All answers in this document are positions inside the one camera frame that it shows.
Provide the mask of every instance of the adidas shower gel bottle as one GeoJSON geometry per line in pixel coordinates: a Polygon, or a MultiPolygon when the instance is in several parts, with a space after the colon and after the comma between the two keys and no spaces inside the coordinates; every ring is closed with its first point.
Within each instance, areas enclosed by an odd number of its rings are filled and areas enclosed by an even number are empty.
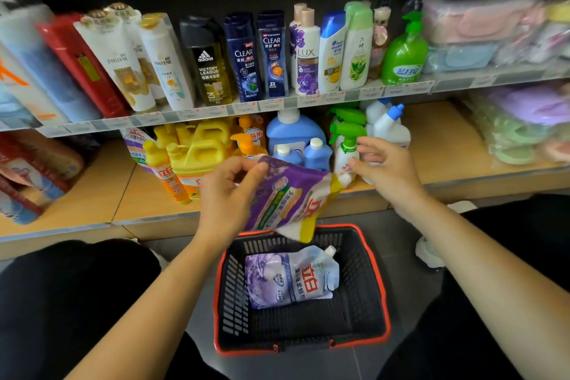
{"type": "Polygon", "coordinates": [[[190,16],[180,21],[182,44],[190,55],[191,70],[204,105],[231,104],[232,89],[226,58],[211,22],[205,17],[190,16]]]}

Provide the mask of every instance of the pink packaged item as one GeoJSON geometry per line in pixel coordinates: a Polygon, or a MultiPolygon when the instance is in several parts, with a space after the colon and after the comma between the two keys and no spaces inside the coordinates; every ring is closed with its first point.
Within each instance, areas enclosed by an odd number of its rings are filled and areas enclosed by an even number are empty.
{"type": "Polygon", "coordinates": [[[424,0],[424,36],[431,44],[498,41],[513,34],[536,0],[424,0]]]}

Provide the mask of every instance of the black plastic basket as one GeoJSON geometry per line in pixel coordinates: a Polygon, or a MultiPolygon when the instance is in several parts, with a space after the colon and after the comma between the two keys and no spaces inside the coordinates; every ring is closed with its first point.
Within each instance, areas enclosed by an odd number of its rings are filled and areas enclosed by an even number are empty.
{"type": "Polygon", "coordinates": [[[299,345],[350,347],[388,339],[386,291],[360,229],[352,224],[318,225],[310,245],[336,248],[340,284],[333,298],[253,309],[243,271],[246,256],[297,252],[307,245],[274,232],[242,233],[232,243],[219,263],[214,296],[218,352],[248,355],[299,345]]]}

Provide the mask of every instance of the brand logo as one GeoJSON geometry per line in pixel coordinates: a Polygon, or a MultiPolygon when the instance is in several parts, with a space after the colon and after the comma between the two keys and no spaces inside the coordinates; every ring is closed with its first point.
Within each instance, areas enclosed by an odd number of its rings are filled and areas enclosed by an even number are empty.
{"type": "Polygon", "coordinates": [[[205,50],[198,57],[198,62],[206,62],[206,61],[210,61],[210,60],[214,60],[214,58],[212,56],[210,56],[205,50]]]}

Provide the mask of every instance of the purple detergent pouch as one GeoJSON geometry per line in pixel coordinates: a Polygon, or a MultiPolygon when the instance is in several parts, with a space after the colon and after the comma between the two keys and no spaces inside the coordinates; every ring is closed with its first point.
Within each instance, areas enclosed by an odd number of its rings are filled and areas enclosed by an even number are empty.
{"type": "Polygon", "coordinates": [[[333,246],[315,245],[299,252],[253,254],[246,257],[245,280],[254,309],[330,299],[338,288],[340,269],[333,246]]]}
{"type": "Polygon", "coordinates": [[[268,155],[257,159],[269,170],[251,201],[245,231],[275,230],[309,243],[318,214],[350,185],[350,175],[304,168],[268,155]]]}

